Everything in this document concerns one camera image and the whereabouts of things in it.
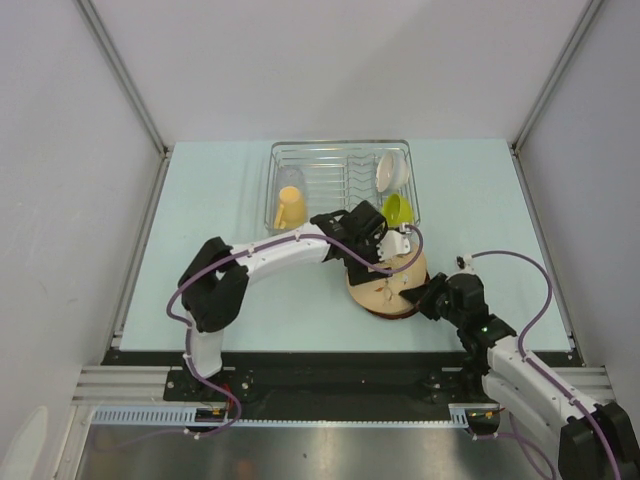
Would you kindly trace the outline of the beige bird pattern plate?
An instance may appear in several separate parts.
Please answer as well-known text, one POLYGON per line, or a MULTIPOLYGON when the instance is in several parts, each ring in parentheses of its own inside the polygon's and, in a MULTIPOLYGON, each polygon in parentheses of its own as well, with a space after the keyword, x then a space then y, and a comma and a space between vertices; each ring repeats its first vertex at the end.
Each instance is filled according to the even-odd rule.
POLYGON ((391 277, 352 286, 346 281, 352 299, 365 310, 379 317, 395 320, 410 317, 416 307, 404 299, 400 292, 429 282, 427 260, 423 252, 408 269, 391 277))

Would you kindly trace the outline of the lime green bowl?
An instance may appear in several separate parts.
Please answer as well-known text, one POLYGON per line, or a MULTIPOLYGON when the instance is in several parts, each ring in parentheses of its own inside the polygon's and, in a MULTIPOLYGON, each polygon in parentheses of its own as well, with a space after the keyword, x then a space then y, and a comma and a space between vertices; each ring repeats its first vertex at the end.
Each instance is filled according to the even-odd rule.
POLYGON ((384 201, 381 213, 392 228, 403 223, 414 223, 414 212, 409 200, 398 193, 391 194, 384 201))

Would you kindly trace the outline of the cream yellow handled mug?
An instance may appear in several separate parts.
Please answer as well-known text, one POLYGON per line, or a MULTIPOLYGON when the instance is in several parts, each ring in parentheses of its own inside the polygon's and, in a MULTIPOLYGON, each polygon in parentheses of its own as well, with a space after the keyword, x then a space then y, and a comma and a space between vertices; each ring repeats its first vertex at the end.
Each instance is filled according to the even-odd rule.
POLYGON ((278 194, 273 227, 276 230, 295 229, 305 223, 306 217, 306 201, 302 191, 294 186, 283 187, 278 194))

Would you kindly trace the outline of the metal wire dish rack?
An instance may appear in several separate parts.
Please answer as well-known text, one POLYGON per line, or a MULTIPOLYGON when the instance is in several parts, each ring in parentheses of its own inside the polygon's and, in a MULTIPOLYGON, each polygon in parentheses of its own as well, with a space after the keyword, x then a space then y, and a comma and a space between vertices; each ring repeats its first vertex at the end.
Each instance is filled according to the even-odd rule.
POLYGON ((380 209, 393 193, 407 198, 414 212, 415 225, 420 223, 420 207, 416 193, 410 145, 405 140, 335 140, 280 141, 271 147, 268 174, 265 180, 264 225, 271 234, 278 193, 275 177, 279 168, 295 166, 306 177, 305 197, 307 216, 336 210, 352 210, 367 200, 380 209), (379 193, 376 189, 376 170, 384 153, 394 151, 407 160, 410 170, 408 183, 398 191, 379 193))

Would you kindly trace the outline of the white bowl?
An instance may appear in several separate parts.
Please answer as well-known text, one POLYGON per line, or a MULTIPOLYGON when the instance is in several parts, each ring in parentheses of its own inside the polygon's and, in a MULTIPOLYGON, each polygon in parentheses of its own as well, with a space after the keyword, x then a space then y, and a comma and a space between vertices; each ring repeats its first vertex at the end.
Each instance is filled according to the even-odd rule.
POLYGON ((387 151, 378 163, 376 189, 388 193, 402 189, 409 181, 410 170, 407 160, 400 153, 387 151))

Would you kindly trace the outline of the clear glass cup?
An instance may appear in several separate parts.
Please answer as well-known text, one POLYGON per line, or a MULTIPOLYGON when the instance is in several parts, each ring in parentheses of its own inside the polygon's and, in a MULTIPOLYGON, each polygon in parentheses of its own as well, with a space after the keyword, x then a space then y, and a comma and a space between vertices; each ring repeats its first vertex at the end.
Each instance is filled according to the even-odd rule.
POLYGON ((305 192, 307 185, 304 172, 295 166, 279 168, 275 177, 275 189, 279 192, 285 187, 295 187, 301 192, 305 192))

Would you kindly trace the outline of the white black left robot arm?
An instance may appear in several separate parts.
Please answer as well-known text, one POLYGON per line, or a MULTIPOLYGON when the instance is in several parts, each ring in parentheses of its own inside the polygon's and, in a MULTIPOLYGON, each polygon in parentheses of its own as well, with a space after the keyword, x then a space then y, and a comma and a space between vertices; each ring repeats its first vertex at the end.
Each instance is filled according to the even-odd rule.
POLYGON ((349 282, 360 285, 384 278, 379 264, 410 250, 407 237, 367 201, 350 212, 315 215, 260 242, 231 246, 219 237, 208 240, 178 281, 189 322, 187 389, 202 400, 219 392, 224 329, 238 317, 249 285, 280 270, 333 259, 341 259, 349 282))

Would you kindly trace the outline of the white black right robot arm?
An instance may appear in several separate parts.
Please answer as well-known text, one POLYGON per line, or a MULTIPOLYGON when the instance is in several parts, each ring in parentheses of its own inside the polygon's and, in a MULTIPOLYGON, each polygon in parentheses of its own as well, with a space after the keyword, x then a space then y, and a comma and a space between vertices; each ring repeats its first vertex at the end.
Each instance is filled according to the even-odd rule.
POLYGON ((469 399, 489 397, 508 411, 513 426, 534 434, 535 441, 510 435, 527 454, 556 449, 544 478, 638 478, 639 443, 626 411, 587 395, 526 349, 516 331, 490 312, 478 276, 438 274, 401 295, 427 318, 455 327, 469 354, 471 370, 461 376, 469 399))

